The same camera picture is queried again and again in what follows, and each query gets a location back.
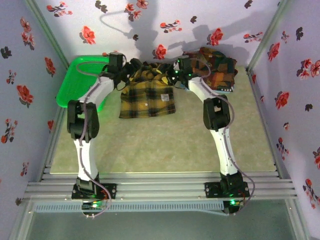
floor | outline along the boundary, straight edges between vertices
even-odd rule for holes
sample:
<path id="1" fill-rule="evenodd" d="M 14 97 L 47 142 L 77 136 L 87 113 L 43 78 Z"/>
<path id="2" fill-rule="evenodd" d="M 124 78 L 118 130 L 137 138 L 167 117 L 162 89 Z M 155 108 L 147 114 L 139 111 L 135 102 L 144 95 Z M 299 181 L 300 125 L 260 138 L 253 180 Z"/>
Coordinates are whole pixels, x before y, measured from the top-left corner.
<path id="1" fill-rule="evenodd" d="M 204 212 L 34 213 L 28 240 L 296 240 L 283 200 L 253 200 L 235 216 Z"/>
<path id="2" fill-rule="evenodd" d="M 230 127 L 238 166 L 246 172 L 275 171 L 257 104 L 244 67 L 238 67 L 234 92 L 228 100 L 235 120 Z M 120 119 L 120 92 L 113 91 L 99 113 L 96 165 L 100 173 L 219 172 L 218 152 L 203 124 L 203 104 L 190 91 L 174 89 L 176 113 Z M 67 117 L 51 173 L 77 173 L 77 152 L 67 132 Z"/>

white label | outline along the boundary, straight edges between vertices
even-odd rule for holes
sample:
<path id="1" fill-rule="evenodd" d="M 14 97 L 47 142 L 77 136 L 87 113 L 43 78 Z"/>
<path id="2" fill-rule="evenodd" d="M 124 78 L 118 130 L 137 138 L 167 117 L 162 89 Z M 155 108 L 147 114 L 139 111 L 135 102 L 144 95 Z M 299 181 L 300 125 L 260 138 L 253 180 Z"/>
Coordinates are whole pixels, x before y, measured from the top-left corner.
<path id="1" fill-rule="evenodd" d="M 161 94 L 162 102 L 169 102 L 169 94 Z"/>

green plastic basket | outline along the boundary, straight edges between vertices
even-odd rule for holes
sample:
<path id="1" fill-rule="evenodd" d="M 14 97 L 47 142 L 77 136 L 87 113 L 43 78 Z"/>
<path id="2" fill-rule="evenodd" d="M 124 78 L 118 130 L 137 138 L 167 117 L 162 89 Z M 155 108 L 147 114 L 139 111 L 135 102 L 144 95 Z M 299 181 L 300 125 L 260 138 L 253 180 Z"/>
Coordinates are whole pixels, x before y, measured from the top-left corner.
<path id="1" fill-rule="evenodd" d="M 79 69 L 86 73 L 99 74 L 102 68 L 109 63 L 109 57 L 101 55 L 79 56 L 72 61 L 56 96 L 56 103 L 60 107 L 67 108 L 70 100 L 78 100 L 95 84 L 96 77 L 84 75 L 76 69 L 78 64 L 85 62 L 101 62 L 101 64 L 88 63 L 79 66 Z M 105 102 L 106 98 L 97 107 L 98 112 L 102 110 Z"/>

plaid fabric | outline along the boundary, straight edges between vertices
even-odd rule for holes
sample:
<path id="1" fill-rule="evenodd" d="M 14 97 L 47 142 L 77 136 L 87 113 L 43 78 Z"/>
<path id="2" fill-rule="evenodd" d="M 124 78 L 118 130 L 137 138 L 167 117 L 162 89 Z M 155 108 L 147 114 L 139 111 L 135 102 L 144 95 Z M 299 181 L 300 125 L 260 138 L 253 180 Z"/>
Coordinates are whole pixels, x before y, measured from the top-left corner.
<path id="1" fill-rule="evenodd" d="M 149 118 L 176 112 L 173 87 L 160 64 L 140 68 L 121 92 L 119 118 Z"/>
<path id="2" fill-rule="evenodd" d="M 216 91 L 233 92 L 235 76 L 238 71 L 235 69 L 237 61 L 226 57 L 222 52 L 208 47 L 202 47 L 197 52 L 185 53 L 191 58 L 196 58 L 207 63 L 210 67 L 211 75 L 204 77 L 204 82 Z M 200 61 L 192 60 L 193 72 L 199 76 L 208 74 L 208 68 Z"/>

robotic arm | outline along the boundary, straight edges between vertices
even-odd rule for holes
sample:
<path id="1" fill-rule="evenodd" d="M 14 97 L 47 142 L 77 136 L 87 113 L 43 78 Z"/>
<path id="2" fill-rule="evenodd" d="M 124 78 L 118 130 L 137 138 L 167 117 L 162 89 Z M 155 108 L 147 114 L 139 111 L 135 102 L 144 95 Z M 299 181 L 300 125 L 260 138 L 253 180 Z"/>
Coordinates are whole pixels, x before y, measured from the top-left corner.
<path id="1" fill-rule="evenodd" d="M 122 66 L 123 55 L 121 55 L 121 57 L 119 55 L 121 55 L 121 53 L 110 55 L 108 70 L 102 75 L 100 81 L 97 80 L 92 86 L 92 88 L 96 87 L 96 90 L 92 95 L 88 97 L 88 94 L 92 92 L 92 88 L 90 88 L 84 96 L 80 97 L 78 100 L 71 100 L 68 104 L 67 130 L 74 140 L 79 163 L 79 173 L 73 189 L 73 193 L 76 191 L 78 195 L 73 199 L 81 198 L 79 197 L 79 194 L 80 196 L 87 196 L 89 198 L 92 195 L 97 195 L 99 192 L 97 186 L 91 182 L 90 178 L 84 172 L 80 162 L 79 139 L 83 131 L 84 119 L 78 118 L 78 115 L 83 113 L 85 99 L 88 97 L 86 104 L 87 131 L 85 133 L 85 138 L 82 141 L 82 162 L 90 177 L 98 182 L 99 172 L 95 163 L 94 153 L 95 137 L 98 135 L 99 131 L 97 106 L 99 106 L 103 99 L 116 88 L 121 80 L 128 81 L 128 75 L 131 76 L 142 66 L 142 63 L 135 58 L 133 58 L 130 63 L 126 63 Z M 248 197 L 248 184 L 243 181 L 242 174 L 233 164 L 235 157 L 232 151 L 229 129 L 226 129 L 224 132 L 224 128 L 230 123 L 228 104 L 212 95 L 212 90 L 200 77 L 193 73 L 190 58 L 181 56 L 178 58 L 177 62 L 178 64 L 175 66 L 172 65 L 171 68 L 166 70 L 168 77 L 170 78 L 169 81 L 171 83 L 176 83 L 180 80 L 202 101 L 203 122 L 213 136 L 220 160 L 221 181 L 218 183 L 205 183 L 207 198 L 237 197 L 238 195 L 241 195 L 240 192 L 242 195 L 245 194 L 245 196 Z M 221 95 L 220 97 L 227 100 L 227 96 L 225 95 Z"/>

